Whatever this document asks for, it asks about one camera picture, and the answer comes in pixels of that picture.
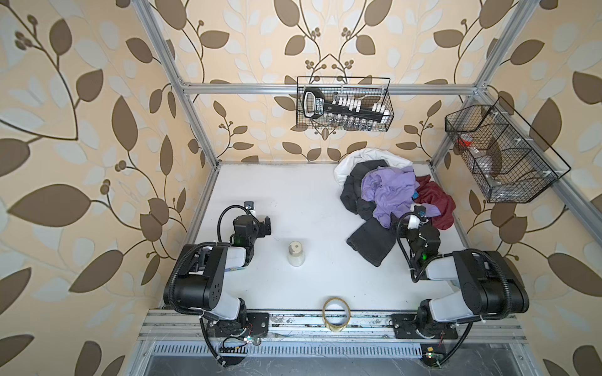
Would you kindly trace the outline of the dark grey cloth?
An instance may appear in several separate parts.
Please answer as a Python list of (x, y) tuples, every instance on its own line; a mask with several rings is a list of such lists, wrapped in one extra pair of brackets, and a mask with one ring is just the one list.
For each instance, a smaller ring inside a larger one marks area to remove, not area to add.
[(360, 216), (365, 221), (351, 234), (346, 243), (374, 267), (381, 265), (395, 244), (394, 230), (382, 227), (372, 216), (376, 205), (362, 199), (362, 179), (368, 172), (378, 167), (389, 167), (389, 165), (383, 160), (356, 164), (350, 175), (346, 177), (340, 196), (346, 210)]

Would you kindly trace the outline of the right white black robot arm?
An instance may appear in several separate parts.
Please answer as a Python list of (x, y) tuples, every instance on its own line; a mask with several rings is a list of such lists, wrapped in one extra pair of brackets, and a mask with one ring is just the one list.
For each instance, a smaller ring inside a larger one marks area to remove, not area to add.
[(415, 206), (392, 216), (391, 231), (409, 267), (411, 281), (449, 281), (456, 291), (444, 297), (424, 299), (413, 314), (392, 315), (397, 339), (447, 339), (455, 344), (423, 351), (428, 368), (442, 368), (458, 352), (478, 322), (501, 321), (511, 314), (526, 313), (529, 297), (520, 279), (498, 252), (466, 248), (441, 254), (439, 231)]

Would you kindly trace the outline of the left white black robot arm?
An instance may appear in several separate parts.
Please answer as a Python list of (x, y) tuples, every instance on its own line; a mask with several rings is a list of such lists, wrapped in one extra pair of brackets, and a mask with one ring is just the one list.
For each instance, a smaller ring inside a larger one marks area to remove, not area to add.
[(216, 241), (183, 246), (163, 299), (175, 312), (199, 319), (209, 353), (228, 368), (269, 332), (269, 313), (250, 313), (244, 299), (225, 292), (224, 278), (250, 265), (256, 241), (271, 235), (271, 219), (257, 219), (252, 201), (230, 205), (220, 213), (216, 233)]

